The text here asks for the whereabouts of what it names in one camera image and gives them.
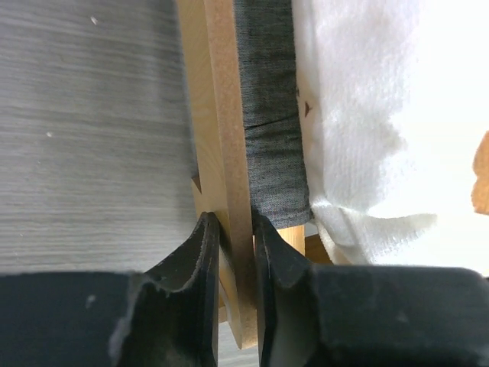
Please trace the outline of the wooden pet bed frame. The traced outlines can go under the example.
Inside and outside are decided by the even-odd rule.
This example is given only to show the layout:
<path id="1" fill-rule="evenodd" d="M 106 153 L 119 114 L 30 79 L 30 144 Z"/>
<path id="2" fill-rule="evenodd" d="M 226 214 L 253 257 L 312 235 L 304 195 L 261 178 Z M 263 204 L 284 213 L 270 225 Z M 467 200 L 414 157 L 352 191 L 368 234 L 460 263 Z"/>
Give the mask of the wooden pet bed frame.
<path id="1" fill-rule="evenodd" d="M 219 319 L 240 349 L 256 346 L 257 306 L 253 215 L 246 155 L 235 1 L 176 4 L 189 92 L 197 174 L 196 212 L 213 212 L 225 233 L 219 259 Z M 329 261 L 312 217 L 278 229 L 297 251 Z"/>

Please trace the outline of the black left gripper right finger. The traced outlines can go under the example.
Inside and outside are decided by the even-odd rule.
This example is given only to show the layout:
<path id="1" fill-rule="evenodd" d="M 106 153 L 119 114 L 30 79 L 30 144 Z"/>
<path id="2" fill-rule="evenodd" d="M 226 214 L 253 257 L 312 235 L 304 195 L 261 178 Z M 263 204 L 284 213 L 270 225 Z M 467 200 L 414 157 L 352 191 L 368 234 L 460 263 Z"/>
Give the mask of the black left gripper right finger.
<path id="1" fill-rule="evenodd" d="M 488 281 L 463 268 L 321 265 L 254 224 L 262 366 L 486 366 Z"/>

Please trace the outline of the bear print white cushion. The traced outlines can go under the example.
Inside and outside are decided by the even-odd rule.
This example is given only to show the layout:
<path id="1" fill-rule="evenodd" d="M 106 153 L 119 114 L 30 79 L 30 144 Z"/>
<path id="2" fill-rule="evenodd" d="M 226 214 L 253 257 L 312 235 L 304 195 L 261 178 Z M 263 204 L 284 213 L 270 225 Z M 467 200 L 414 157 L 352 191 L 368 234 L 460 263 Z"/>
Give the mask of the bear print white cushion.
<path id="1" fill-rule="evenodd" d="M 294 1 L 314 222 L 339 265 L 488 273 L 488 3 Z"/>

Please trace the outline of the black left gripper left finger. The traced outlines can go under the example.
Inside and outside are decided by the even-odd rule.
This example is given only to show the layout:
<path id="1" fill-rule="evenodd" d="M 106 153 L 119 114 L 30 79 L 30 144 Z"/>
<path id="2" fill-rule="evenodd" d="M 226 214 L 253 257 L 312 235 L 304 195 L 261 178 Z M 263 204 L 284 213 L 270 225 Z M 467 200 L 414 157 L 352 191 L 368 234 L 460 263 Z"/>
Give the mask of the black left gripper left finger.
<path id="1" fill-rule="evenodd" d="M 145 272 L 1 276 L 3 366 L 215 366 L 220 225 Z"/>

